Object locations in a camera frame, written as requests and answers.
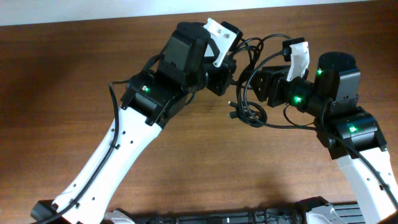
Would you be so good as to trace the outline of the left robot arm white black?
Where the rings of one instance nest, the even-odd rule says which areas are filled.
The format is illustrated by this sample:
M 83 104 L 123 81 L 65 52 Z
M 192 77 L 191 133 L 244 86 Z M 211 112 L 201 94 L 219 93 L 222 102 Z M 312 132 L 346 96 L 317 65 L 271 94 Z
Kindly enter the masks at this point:
M 114 120 L 71 184 L 53 200 L 37 202 L 36 223 L 132 223 L 109 202 L 140 153 L 165 125 L 207 88 L 222 95 L 236 68 L 230 52 L 242 32 L 227 22 L 180 22 L 164 48 L 126 80 L 113 100 Z

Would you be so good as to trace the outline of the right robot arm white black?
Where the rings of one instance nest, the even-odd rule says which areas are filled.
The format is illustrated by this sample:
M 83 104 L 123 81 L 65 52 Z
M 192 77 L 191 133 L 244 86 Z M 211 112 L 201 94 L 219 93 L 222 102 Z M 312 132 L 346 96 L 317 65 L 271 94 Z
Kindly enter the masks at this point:
M 314 117 L 318 140 L 328 149 L 352 188 L 366 223 L 397 222 L 397 182 L 387 142 L 375 117 L 358 106 L 361 72 L 343 52 L 320 56 L 313 82 L 256 69 L 248 83 L 265 90 L 270 107 L 287 103 Z

